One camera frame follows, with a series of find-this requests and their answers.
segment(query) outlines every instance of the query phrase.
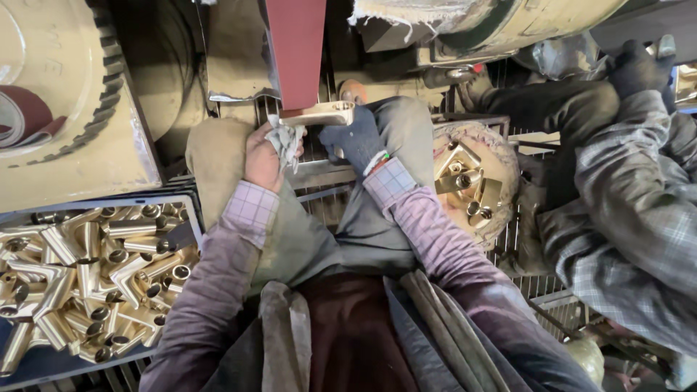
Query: cloth rag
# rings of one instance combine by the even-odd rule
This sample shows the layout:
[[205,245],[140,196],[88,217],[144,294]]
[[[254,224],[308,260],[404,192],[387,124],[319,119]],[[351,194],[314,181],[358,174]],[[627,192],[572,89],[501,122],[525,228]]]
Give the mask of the cloth rag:
[[273,130],[266,134],[266,139],[273,144],[278,153],[279,172],[288,166],[293,167],[293,173],[298,172],[298,158],[296,151],[302,134],[305,133],[305,126],[285,126],[279,122],[277,114],[269,114],[268,122],[271,123]]

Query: plastic crate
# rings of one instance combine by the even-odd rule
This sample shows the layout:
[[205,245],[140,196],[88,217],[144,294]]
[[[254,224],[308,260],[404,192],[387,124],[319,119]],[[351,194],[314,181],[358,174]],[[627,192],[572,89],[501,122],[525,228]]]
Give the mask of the plastic crate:
[[[195,193],[193,195],[167,195],[167,196],[143,196],[140,194],[128,195],[123,198],[107,198],[88,200],[83,202],[70,202],[63,204],[55,204],[53,206],[43,206],[36,209],[27,209],[23,211],[15,211],[11,213],[0,214],[0,225],[3,223],[12,222],[16,219],[21,219],[34,212],[70,210],[70,209],[93,209],[97,207],[116,207],[116,206],[134,206],[145,204],[163,204],[182,202],[186,205],[188,211],[198,212],[198,206],[194,203]],[[197,219],[198,213],[189,213],[189,223],[193,225],[194,236],[197,243],[201,243],[201,226]],[[6,320],[0,320],[0,342],[7,340],[12,325]],[[34,347],[30,349],[20,361],[20,365],[9,377],[0,378],[0,392],[11,391],[13,389],[24,388],[25,386],[35,385],[43,382],[49,382],[56,379],[62,379],[74,375],[79,375],[86,372],[94,372],[122,363],[134,361],[136,359],[151,356],[155,353],[155,347],[145,347],[140,345],[123,358],[112,359],[111,361],[94,364],[80,359],[78,356],[71,356],[67,349],[57,352],[52,347]]]

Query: hand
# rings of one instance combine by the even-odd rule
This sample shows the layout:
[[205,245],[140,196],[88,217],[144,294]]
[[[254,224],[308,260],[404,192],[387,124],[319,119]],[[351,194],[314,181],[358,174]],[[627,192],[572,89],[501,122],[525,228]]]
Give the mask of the hand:
[[329,153],[329,159],[336,162],[335,148],[344,151],[344,157],[353,166],[355,173],[363,177],[365,168],[382,150],[385,143],[378,134],[373,113],[364,106],[356,106],[353,123],[349,126],[326,126],[319,134],[319,141]]
[[640,91],[662,92],[668,85],[674,61],[675,55],[656,60],[637,41],[628,40],[622,46],[622,54],[615,60],[608,79],[620,99]]
[[[279,171],[279,160],[273,144],[264,139],[271,132],[271,124],[265,123],[247,138],[247,160],[245,162],[244,180],[278,193],[283,185],[283,172]],[[298,143],[296,157],[302,155],[302,139]]]

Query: plaid shirt sleeve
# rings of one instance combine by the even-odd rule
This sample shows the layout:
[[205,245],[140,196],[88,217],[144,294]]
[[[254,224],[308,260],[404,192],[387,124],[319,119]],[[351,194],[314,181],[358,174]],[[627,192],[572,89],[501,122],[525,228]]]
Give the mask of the plaid shirt sleeve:
[[581,197],[541,214],[538,225],[545,260],[577,297],[695,356],[697,186],[660,154],[670,125],[658,91],[625,98],[618,122],[576,150]]
[[429,280],[453,295],[518,372],[550,391],[598,391],[539,325],[518,287],[448,218],[431,188],[416,185],[398,158],[368,176],[363,186],[385,218],[409,238]]
[[199,391],[234,341],[233,319],[242,308],[259,249],[273,224],[278,195],[240,181],[222,216],[205,234],[201,261],[167,315],[141,391]]

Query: pile of brass parts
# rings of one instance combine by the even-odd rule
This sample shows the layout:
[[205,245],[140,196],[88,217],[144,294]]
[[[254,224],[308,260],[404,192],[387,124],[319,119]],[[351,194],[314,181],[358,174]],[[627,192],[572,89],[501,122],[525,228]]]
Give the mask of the pile of brass parts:
[[13,325],[0,377],[35,346],[102,363],[157,343],[199,261],[183,203],[34,213],[31,221],[0,228],[0,317]]
[[470,226],[487,225],[501,205],[503,184],[484,177],[480,157],[463,143],[452,141],[435,166],[436,193],[447,193],[448,204],[466,211]]

